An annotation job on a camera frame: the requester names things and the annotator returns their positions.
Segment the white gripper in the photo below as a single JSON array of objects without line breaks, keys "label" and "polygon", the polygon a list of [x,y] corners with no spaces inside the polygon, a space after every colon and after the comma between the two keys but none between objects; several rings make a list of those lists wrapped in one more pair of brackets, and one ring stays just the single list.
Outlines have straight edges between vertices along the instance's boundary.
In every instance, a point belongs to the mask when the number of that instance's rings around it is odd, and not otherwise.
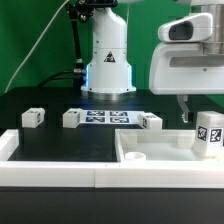
[{"label": "white gripper", "polygon": [[199,43],[161,43],[152,56],[149,89],[156,95],[178,95],[187,123],[187,95],[224,94],[224,56],[204,55]]}]

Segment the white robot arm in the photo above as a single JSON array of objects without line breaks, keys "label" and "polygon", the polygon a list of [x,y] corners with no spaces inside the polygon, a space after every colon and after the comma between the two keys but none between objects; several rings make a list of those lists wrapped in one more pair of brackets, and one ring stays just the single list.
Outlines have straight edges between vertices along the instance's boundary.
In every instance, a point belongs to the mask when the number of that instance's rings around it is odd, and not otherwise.
[{"label": "white robot arm", "polygon": [[[80,16],[93,19],[93,57],[83,91],[105,99],[133,92],[127,62],[127,23],[112,12],[137,0],[79,0]],[[186,105],[192,94],[224,93],[224,0],[173,0],[190,13],[158,29],[160,44],[152,56],[149,89],[175,95],[190,121]]]}]

